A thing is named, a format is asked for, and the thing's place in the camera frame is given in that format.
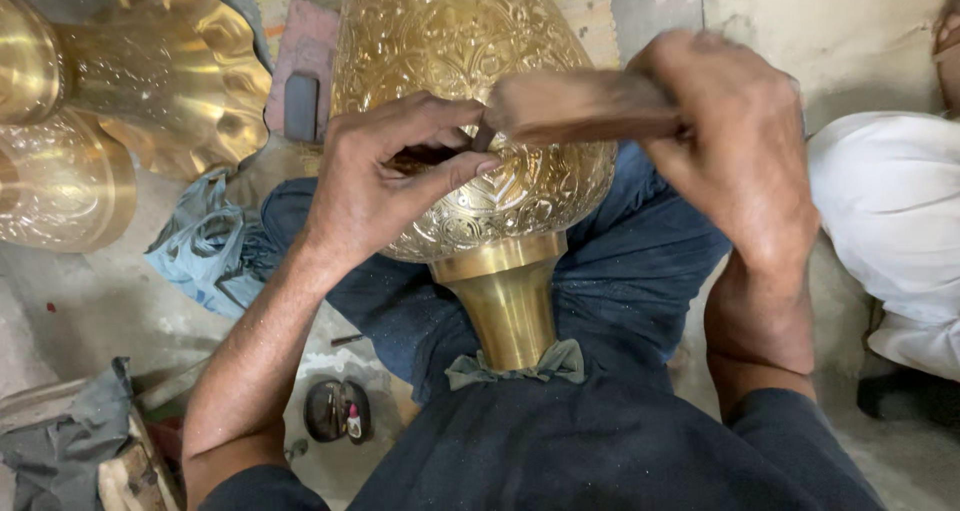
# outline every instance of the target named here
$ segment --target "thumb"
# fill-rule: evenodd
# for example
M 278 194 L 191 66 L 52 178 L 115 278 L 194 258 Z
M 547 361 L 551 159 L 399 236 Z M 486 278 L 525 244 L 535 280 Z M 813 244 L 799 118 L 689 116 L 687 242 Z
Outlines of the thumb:
M 678 142 L 673 138 L 648 139 L 639 143 L 656 166 L 656 171 L 670 184 L 684 184 L 692 168 L 689 144 Z
M 492 172 L 503 163 L 495 154 L 486 152 L 461 152 L 442 162 L 429 172 L 421 173 L 407 185 L 410 203 L 426 210 L 440 198 L 470 182 L 479 174 Z

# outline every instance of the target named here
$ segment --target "person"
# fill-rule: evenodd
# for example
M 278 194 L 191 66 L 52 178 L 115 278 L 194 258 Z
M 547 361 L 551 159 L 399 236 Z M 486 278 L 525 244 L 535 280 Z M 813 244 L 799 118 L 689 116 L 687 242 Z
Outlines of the person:
M 423 405 L 352 508 L 882 508 L 810 383 L 806 274 L 819 218 L 797 92 L 716 35 L 673 31 L 650 52 L 696 140 L 641 142 L 645 154 L 622 147 L 609 195 L 567 233 L 555 316 L 558 336 L 582 348 L 584 382 L 451 391 L 444 369 L 478 349 L 466 311 L 426 266 L 376 255 L 439 198 L 499 165 L 463 152 L 403 177 L 384 162 L 406 146 L 458 147 L 457 126 L 476 124 L 484 107 L 419 93 L 338 117 L 302 231 L 287 224 L 284 263 L 191 396 L 190 507 L 326 507 L 284 459 L 282 412 L 327 298 Z M 264 214 L 293 212 L 303 201 L 294 196 L 268 201 Z M 665 361 L 690 299 L 731 245 L 703 322 L 721 423 L 673 394 Z
M 960 0 L 946 0 L 934 60 L 960 105 Z M 811 138 L 810 183 L 844 267 L 883 303 L 867 339 L 911 369 L 960 381 L 960 124 L 909 112 L 837 120 Z

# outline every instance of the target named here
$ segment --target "blue jeans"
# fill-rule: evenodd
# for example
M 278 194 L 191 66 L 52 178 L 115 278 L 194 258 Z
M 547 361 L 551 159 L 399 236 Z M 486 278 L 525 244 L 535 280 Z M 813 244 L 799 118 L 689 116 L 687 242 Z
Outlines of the blue jeans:
M 316 186 L 316 178 L 287 181 L 264 201 L 263 225 L 281 253 L 304 227 Z M 558 337 L 581 343 L 588 375 L 636 361 L 648 369 L 647 384 L 669 389 L 664 363 L 729 241 L 634 143 L 620 146 L 606 199 L 566 234 L 569 251 L 553 279 Z M 421 405 L 450 391 L 443 373 L 454 359 L 480 348 L 466 309 L 426 265 L 375 255 L 326 299 L 414 386 Z

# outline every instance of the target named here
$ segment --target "hand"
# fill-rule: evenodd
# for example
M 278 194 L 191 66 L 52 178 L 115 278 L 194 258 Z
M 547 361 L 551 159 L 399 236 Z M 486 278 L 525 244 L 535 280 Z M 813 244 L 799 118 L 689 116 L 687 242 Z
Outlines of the hand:
M 745 47 L 687 30 L 656 38 L 636 63 L 673 91 L 696 132 L 692 142 L 641 142 L 659 173 L 726 234 L 751 271 L 800 278 L 820 219 L 789 77 Z
M 318 249 L 333 269 L 348 271 L 390 245 L 440 198 L 500 166 L 493 154 L 461 152 L 427 173 L 406 176 L 385 166 L 406 147 L 461 148 L 458 126 L 477 124 L 484 105 L 420 92 L 366 113 L 330 121 L 303 247 Z

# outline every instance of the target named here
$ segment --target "pink block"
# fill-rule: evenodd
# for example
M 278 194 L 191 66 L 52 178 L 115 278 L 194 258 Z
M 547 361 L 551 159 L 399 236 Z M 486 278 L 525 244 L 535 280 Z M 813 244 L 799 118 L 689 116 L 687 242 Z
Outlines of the pink block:
M 283 135 L 283 91 L 287 78 L 297 73 L 319 81 L 317 138 L 327 134 L 330 116 L 330 84 L 333 55 L 337 46 L 340 16 L 307 0 L 290 1 L 287 23 L 273 69 L 273 83 L 267 98 L 264 120 L 270 132 Z

